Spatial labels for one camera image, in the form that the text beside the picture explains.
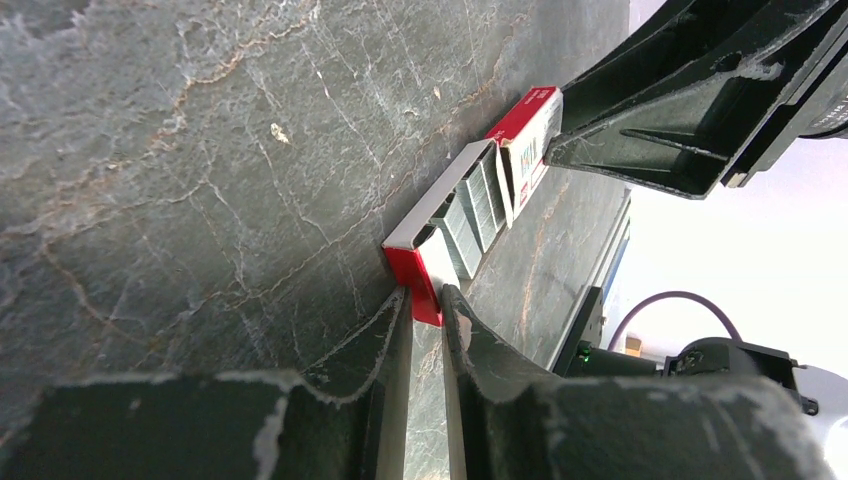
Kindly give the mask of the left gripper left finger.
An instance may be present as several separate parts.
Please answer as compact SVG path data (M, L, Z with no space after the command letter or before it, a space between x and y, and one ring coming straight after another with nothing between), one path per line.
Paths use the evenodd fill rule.
M5 479L399 479L412 295L304 371L114 374L48 389Z

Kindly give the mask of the staple tray box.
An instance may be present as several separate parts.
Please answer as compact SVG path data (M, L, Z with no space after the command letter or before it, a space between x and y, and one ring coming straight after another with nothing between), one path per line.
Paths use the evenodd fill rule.
M512 220L497 142L466 144L382 244L414 320L442 325L442 288L472 280Z

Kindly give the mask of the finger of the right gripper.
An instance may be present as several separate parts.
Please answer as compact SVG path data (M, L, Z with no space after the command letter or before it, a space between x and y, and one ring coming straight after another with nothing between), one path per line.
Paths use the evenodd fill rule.
M668 1L562 89L551 167L702 199L847 135L847 0Z

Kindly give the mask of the red white staple box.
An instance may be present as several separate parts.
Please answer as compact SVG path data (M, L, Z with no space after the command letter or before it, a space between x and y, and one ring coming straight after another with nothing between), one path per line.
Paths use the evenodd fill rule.
M546 175L545 153L561 133L562 118L561 89L533 87L486 134L497 149L495 167L508 226Z

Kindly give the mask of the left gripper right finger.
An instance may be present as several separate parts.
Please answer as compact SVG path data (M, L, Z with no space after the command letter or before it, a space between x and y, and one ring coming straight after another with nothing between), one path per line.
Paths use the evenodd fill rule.
M683 371L616 375L598 353L562 377L441 293L455 479L830 479L802 398L750 361L690 350Z

